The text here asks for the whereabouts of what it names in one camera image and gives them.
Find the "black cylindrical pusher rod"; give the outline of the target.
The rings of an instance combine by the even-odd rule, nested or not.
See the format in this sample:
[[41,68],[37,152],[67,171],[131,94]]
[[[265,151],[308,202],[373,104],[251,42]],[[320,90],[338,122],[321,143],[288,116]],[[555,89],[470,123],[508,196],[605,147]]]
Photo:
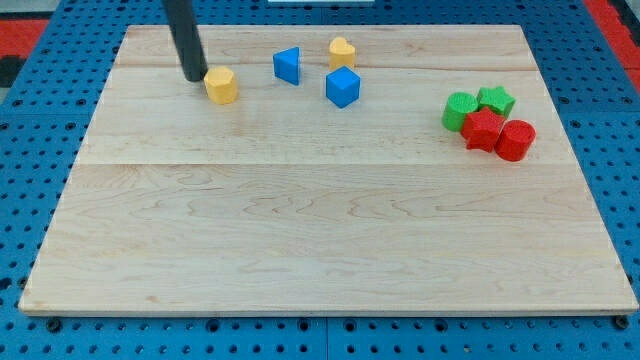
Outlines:
[[191,0],[162,0],[184,77],[199,82],[208,71]]

